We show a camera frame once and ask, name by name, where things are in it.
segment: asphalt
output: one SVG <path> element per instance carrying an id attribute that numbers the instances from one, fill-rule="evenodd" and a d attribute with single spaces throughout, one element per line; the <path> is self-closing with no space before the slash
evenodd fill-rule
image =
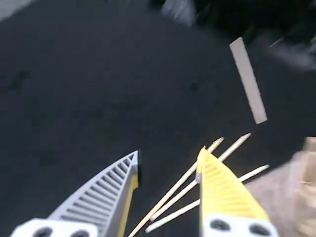
<path id="1" fill-rule="evenodd" d="M 47 217 L 90 177 L 136 149 L 143 185 L 126 230 L 218 137 L 237 175 L 272 168 L 316 133 L 314 73 L 247 50 L 268 121 L 256 125 L 230 39 L 101 0 L 41 0 L 0 23 L 0 231 Z M 169 212 L 198 198 L 192 190 Z M 146 235 L 196 236 L 198 209 Z"/>

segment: wooden stick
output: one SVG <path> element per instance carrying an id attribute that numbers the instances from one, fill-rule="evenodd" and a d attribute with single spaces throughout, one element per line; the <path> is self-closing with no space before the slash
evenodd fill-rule
<path id="1" fill-rule="evenodd" d="M 259 168 L 256 168 L 256 169 L 250 171 L 249 173 L 247 173 L 247 174 L 241 176 L 241 177 L 239 178 L 239 180 L 240 180 L 241 182 L 242 182 L 242 180 L 245 181 L 245 180 L 251 178 L 252 176 L 254 176 L 254 175 L 256 175 L 256 174 L 262 172 L 263 170 L 267 169 L 268 167 L 269 167 L 269 165 L 264 165 L 264 166 L 261 166 L 261 167 L 259 167 Z M 177 218 L 178 216 L 180 216 L 180 215 L 186 213 L 187 211 L 190 211 L 191 209 L 195 208 L 195 207 L 198 206 L 199 204 L 200 204 L 200 199 L 198 199 L 198 200 L 196 200 L 196 201 L 194 201 L 194 202 L 192 202 L 192 203 L 186 205 L 185 207 L 182 207 L 181 209 L 179 209 L 179 210 L 177 210 L 177 211 L 171 213 L 170 215 L 167 215 L 166 217 L 162 218 L 161 220 L 152 223 L 151 225 L 149 225 L 149 226 L 146 228 L 146 230 L 145 230 L 146 233 L 149 233 L 149 232 L 151 232 L 151 231 L 157 229 L 158 227 L 163 226 L 163 225 L 166 224 L 167 222 L 169 222 L 169 221 L 171 221 L 171 220 Z"/>
<path id="2" fill-rule="evenodd" d="M 263 165 L 263 166 L 260 166 L 260 167 L 258 167 L 258 168 L 256 168 L 256 169 L 250 171 L 249 173 L 246 173 L 246 174 L 242 175 L 242 176 L 239 178 L 239 180 L 240 180 L 241 182 L 243 182 L 243 181 L 245 181 L 245 180 L 251 178 L 252 176 L 255 176 L 255 175 L 259 174 L 260 172 L 266 170 L 267 168 L 269 168 L 269 165 L 268 165 L 268 164 Z"/>
<path id="3" fill-rule="evenodd" d="M 196 180 L 193 180 L 188 186 L 186 186 L 180 193 L 178 193 L 173 199 L 171 199 L 165 206 L 159 209 L 151 218 L 151 221 L 154 221 L 163 214 L 169 207 L 171 207 L 176 201 L 182 198 L 188 191 L 190 191 L 197 184 Z"/>
<path id="4" fill-rule="evenodd" d="M 235 141 L 223 154 L 225 154 L 226 159 L 235 149 L 237 149 L 248 137 L 250 136 L 250 133 L 241 136 L 237 141 Z M 221 142 L 224 140 L 223 137 L 217 139 L 213 144 L 207 149 L 210 152 L 213 152 L 216 147 L 221 144 Z M 151 221 L 154 221 L 157 219 L 161 214 L 163 214 L 168 208 L 170 208 L 175 202 L 177 202 L 181 197 L 183 197 L 189 190 L 191 190 L 197 182 L 192 182 L 188 186 L 186 186 L 180 193 L 178 193 L 174 198 L 172 198 L 166 205 L 164 205 L 161 209 L 159 209 L 151 218 Z"/>
<path id="5" fill-rule="evenodd" d="M 196 170 L 197 162 L 195 162 L 187 172 L 182 175 L 182 177 L 173 185 L 173 187 L 162 197 L 162 199 L 148 212 L 148 214 L 138 223 L 138 225 L 133 229 L 133 231 L 128 235 L 128 237 L 134 237 L 137 232 L 146 224 L 147 221 L 154 215 L 164 204 L 165 202 L 176 192 L 176 190 L 187 180 L 187 178 Z"/>
<path id="6" fill-rule="evenodd" d="M 212 153 L 223 142 L 223 140 L 223 137 L 217 139 L 212 145 L 209 146 L 209 148 L 207 148 L 207 151 Z"/>
<path id="7" fill-rule="evenodd" d="M 151 232 L 151 231 L 157 229 L 158 227 L 163 226 L 163 225 L 166 224 L 167 222 L 169 222 L 169 221 L 171 221 L 171 220 L 177 218 L 178 216 L 180 216 L 180 215 L 186 213 L 187 211 L 190 211 L 191 209 L 193 209 L 193 208 L 195 208 L 196 206 L 198 206 L 198 205 L 199 205 L 199 202 L 200 202 L 199 200 L 196 200 L 196 201 L 192 202 L 191 204 L 186 205 L 185 207 L 182 207 L 181 209 L 179 209 L 179 210 L 173 212 L 172 214 L 170 214 L 170 215 L 168 215 L 168 216 L 162 218 L 161 220 L 152 223 L 150 226 L 148 226 L 148 227 L 146 228 L 146 230 L 145 230 L 146 233 L 149 233 L 149 232 Z"/>
<path id="8" fill-rule="evenodd" d="M 251 133 L 247 133 L 241 137 L 237 141 L 235 141 L 224 153 L 221 154 L 218 159 L 223 162 L 231 153 L 233 153 L 238 147 L 241 146 L 242 143 L 244 143 L 248 137 L 251 135 Z"/>

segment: hole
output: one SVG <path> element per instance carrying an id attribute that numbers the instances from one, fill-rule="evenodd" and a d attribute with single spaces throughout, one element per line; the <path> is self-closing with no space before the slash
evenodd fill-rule
<path id="1" fill-rule="evenodd" d="M 269 236 L 270 235 L 270 231 L 261 225 L 253 224 L 250 226 L 249 229 L 250 229 L 251 233 L 257 234 L 259 236 Z"/>
<path id="2" fill-rule="evenodd" d="M 108 201 L 106 201 L 106 200 L 104 200 L 104 199 L 98 197 L 98 196 L 95 195 L 93 192 L 86 192 L 85 194 L 86 194 L 87 196 L 89 196 L 90 198 L 93 198 L 93 199 L 96 199 L 97 201 L 102 202 L 103 204 L 106 204 L 106 205 L 108 205 L 108 206 L 110 206 L 110 207 L 113 206 L 112 203 L 110 203 L 110 202 L 108 202 Z"/>
<path id="3" fill-rule="evenodd" d="M 211 221 L 210 227 L 219 231 L 229 231 L 231 229 L 227 222 L 219 219 Z"/>
<path id="4" fill-rule="evenodd" d="M 74 203 L 74 206 L 76 206 L 76 207 L 78 207 L 78 208 L 81 208 L 81 209 L 85 209 L 85 210 L 87 210 L 87 211 L 91 211 L 91 212 L 94 212 L 94 213 L 96 213 L 96 214 L 99 214 L 99 215 L 102 215 L 102 216 L 105 216 L 105 217 L 109 217 L 109 215 L 108 214 L 106 214 L 106 213 L 103 213 L 103 212 L 101 212 L 101 211 L 97 211 L 97 210 L 95 210 L 95 209 L 92 209 L 92 208 L 90 208 L 90 207 L 87 207 L 87 206 L 85 206 L 85 205 L 81 205 L 80 203 Z"/>
<path id="5" fill-rule="evenodd" d="M 112 169 L 112 171 L 113 171 L 116 175 L 118 175 L 121 179 L 124 179 L 124 174 L 123 174 L 119 169 L 117 169 L 116 167 L 114 167 L 114 168 Z"/>
<path id="6" fill-rule="evenodd" d="M 107 194 L 106 191 L 108 191 L 108 193 L 110 193 L 112 195 L 116 195 L 116 193 L 113 192 L 112 190 L 108 189 L 107 187 L 100 185 L 99 182 L 96 183 L 95 187 L 92 186 L 91 189 L 96 191 L 97 193 L 101 194 L 102 196 L 104 196 L 112 201 L 115 201 L 115 198 L 113 198 L 109 194 Z"/>
<path id="7" fill-rule="evenodd" d="M 102 224 L 101 224 L 101 223 L 92 222 L 92 221 L 87 222 L 86 220 L 83 220 L 82 218 L 79 218 L 79 217 L 61 216 L 61 219 L 65 220 L 65 221 L 75 221 L 75 222 L 92 223 L 92 224 L 96 225 L 96 226 L 99 227 L 99 228 L 102 227 Z"/>
<path id="8" fill-rule="evenodd" d="M 106 176 L 103 176 L 101 179 L 113 188 L 115 188 L 116 190 L 119 190 L 119 186 L 115 184 L 111 179 L 107 178 Z"/>
<path id="9" fill-rule="evenodd" d="M 94 216 L 92 214 L 88 214 L 88 213 L 85 213 L 84 210 L 82 211 L 77 211 L 77 210 L 72 210 L 71 208 L 67 209 L 67 211 L 69 213 L 72 213 L 72 214 L 75 214 L 75 215 L 78 215 L 78 216 L 81 216 L 81 217 L 87 217 L 87 218 L 92 218 L 92 219 L 95 219 L 97 221 L 106 221 L 106 219 L 104 218 L 100 218 L 100 217 L 97 217 L 97 216 Z"/>
<path id="10" fill-rule="evenodd" d="M 126 164 L 127 167 L 129 167 L 130 161 L 128 159 L 125 159 L 123 162 L 124 162 L 124 164 Z"/>
<path id="11" fill-rule="evenodd" d="M 118 164 L 118 167 L 126 174 L 127 173 L 127 169 L 125 168 L 125 166 L 123 166 L 122 163 Z"/>
<path id="12" fill-rule="evenodd" d="M 107 175 L 108 175 L 111 179 L 113 179 L 115 182 L 117 182 L 119 185 L 122 185 L 121 180 L 119 180 L 119 178 L 116 177 L 114 174 L 112 174 L 111 172 L 108 172 Z"/>
<path id="13" fill-rule="evenodd" d="M 43 227 L 37 230 L 33 237 L 49 237 L 52 232 L 53 230 L 50 227 Z"/>
<path id="14" fill-rule="evenodd" d="M 109 208 L 107 208 L 107 207 L 104 207 L 104 206 L 102 206 L 102 205 L 96 203 L 95 201 L 88 200 L 88 199 L 86 199 L 85 197 L 80 197 L 79 200 L 81 200 L 81 201 L 83 201 L 83 202 L 86 202 L 86 203 L 88 203 L 88 204 L 90 204 L 90 205 L 93 205 L 93 206 L 95 206 L 95 207 L 101 208 L 102 210 L 105 210 L 105 211 L 108 211 L 108 212 L 111 211 L 111 209 L 109 209 Z"/>
<path id="15" fill-rule="evenodd" d="M 87 231 L 77 231 L 71 237 L 89 237 L 89 233 Z"/>

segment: white paint stripe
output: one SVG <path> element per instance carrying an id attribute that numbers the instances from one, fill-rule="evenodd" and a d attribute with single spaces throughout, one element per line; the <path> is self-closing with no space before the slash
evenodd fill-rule
<path id="1" fill-rule="evenodd" d="M 267 120 L 266 110 L 263 105 L 258 84 L 253 73 L 250 60 L 243 43 L 242 37 L 230 44 L 233 57 L 241 77 L 243 88 L 249 101 L 249 105 L 256 124 Z"/>
<path id="2" fill-rule="evenodd" d="M 0 22 L 16 11 L 28 6 L 33 0 L 0 0 Z"/>

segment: white plastic part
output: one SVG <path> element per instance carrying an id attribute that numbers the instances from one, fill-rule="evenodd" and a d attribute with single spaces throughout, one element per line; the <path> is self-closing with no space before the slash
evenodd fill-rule
<path id="1" fill-rule="evenodd" d="M 211 214 L 203 223 L 202 237 L 278 237 L 275 227 L 266 221 Z"/>
<path id="2" fill-rule="evenodd" d="M 49 231 L 50 235 L 43 235 L 43 231 Z M 18 226 L 10 237 L 75 237 L 79 233 L 82 233 L 81 236 L 97 237 L 98 229 L 88 223 L 33 219 Z"/>
<path id="3" fill-rule="evenodd" d="M 138 172 L 138 151 L 134 151 L 82 185 L 48 219 L 91 223 L 98 237 L 117 236 L 132 176 Z"/>

